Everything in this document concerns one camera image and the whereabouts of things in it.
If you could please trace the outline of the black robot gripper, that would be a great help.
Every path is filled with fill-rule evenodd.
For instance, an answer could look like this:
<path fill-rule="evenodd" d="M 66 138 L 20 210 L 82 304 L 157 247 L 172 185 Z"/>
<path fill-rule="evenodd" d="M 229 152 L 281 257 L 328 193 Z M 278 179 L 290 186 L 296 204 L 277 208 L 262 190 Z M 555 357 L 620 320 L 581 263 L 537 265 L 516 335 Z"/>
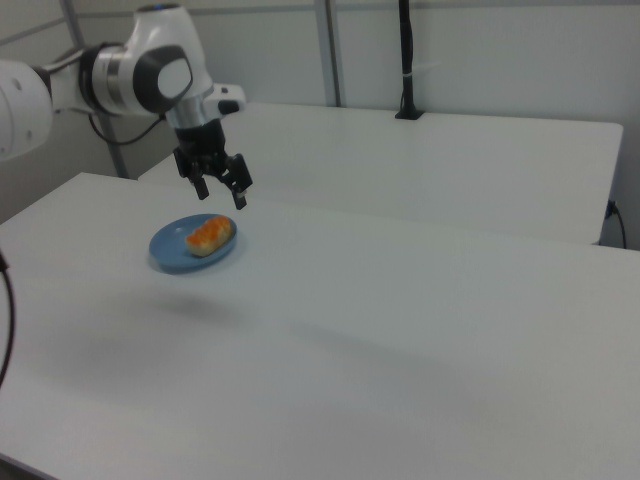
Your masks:
<path fill-rule="evenodd" d="M 235 208 L 247 205 L 246 194 L 252 178 L 241 154 L 230 156 L 225 150 L 226 139 L 220 121 L 190 129 L 175 131 L 179 145 L 174 159 L 182 178 L 189 180 L 198 199 L 209 196 L 205 175 L 217 178 L 233 192 Z"/>

